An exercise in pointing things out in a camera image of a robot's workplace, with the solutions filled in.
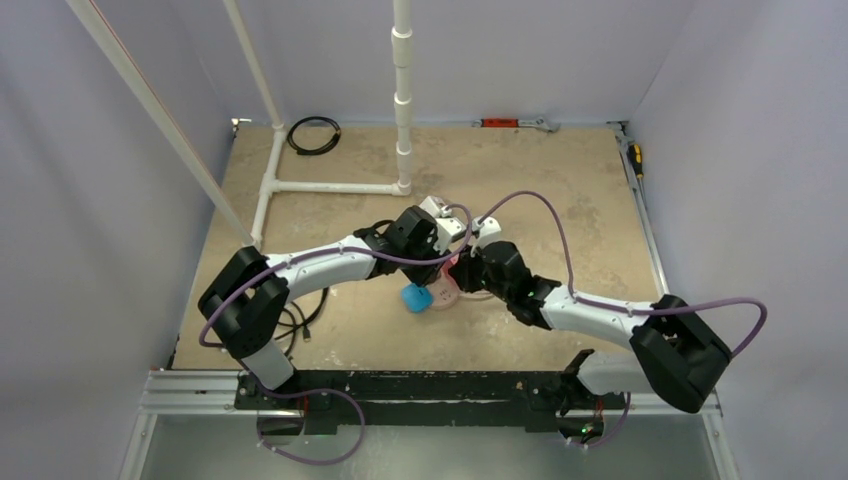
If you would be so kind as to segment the pink round socket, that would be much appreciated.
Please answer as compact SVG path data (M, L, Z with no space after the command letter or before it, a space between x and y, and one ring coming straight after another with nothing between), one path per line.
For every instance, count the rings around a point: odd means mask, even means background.
M430 308L433 310L450 308L460 296L459 288L449 276L439 277L427 286L427 290L432 297Z

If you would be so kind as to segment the pink triangular power strip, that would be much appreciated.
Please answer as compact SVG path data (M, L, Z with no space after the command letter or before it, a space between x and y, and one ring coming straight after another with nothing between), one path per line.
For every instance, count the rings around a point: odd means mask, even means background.
M441 267L441 273L446 277L451 277L450 269L457 263L457 257L453 257L446 261Z

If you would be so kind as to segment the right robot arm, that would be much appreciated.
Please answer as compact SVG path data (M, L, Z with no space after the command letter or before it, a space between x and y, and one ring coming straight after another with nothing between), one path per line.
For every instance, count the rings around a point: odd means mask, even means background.
M467 247L448 272L461 291L491 293L524 325L631 350L653 391L686 413L701 409L732 360L726 343L679 297L627 302L572 292L533 274L512 242Z

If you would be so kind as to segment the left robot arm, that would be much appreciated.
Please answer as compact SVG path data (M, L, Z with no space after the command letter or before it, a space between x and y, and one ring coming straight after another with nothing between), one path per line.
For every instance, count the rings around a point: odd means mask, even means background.
M431 214L412 206L394 220L318 248L264 255L243 247L200 296L198 310L206 320L201 333L215 333L220 346L258 380L259 395L272 408L287 408L298 395L296 369L273 340L287 305L337 284L397 271L425 286L465 235L465 223L446 210Z

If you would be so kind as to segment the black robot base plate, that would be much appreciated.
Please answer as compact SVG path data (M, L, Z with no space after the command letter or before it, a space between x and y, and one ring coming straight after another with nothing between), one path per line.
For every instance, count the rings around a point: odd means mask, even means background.
M597 396L565 371L300 370L265 393L238 378L234 406L301 413L309 435L342 425L519 427L531 433L580 434L598 408L619 412L623 394Z

